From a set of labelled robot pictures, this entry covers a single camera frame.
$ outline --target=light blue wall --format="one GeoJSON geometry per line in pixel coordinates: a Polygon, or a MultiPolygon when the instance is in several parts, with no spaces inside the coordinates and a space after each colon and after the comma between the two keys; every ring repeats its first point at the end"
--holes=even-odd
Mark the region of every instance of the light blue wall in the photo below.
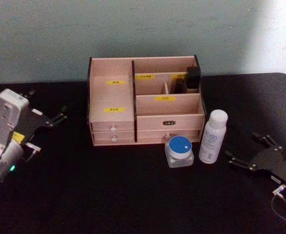
{"type": "Polygon", "coordinates": [[[0,0],[0,83],[86,80],[89,56],[193,54],[205,75],[286,73],[286,0],[0,0]]]}

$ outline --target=wooden compartment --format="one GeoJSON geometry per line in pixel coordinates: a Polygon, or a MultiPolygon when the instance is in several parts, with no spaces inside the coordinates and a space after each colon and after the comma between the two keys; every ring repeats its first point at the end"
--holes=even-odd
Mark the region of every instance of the wooden compartment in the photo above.
{"type": "Polygon", "coordinates": [[[201,94],[173,94],[194,56],[94,58],[89,67],[89,124],[94,145],[164,143],[167,134],[200,141],[201,94]]]}

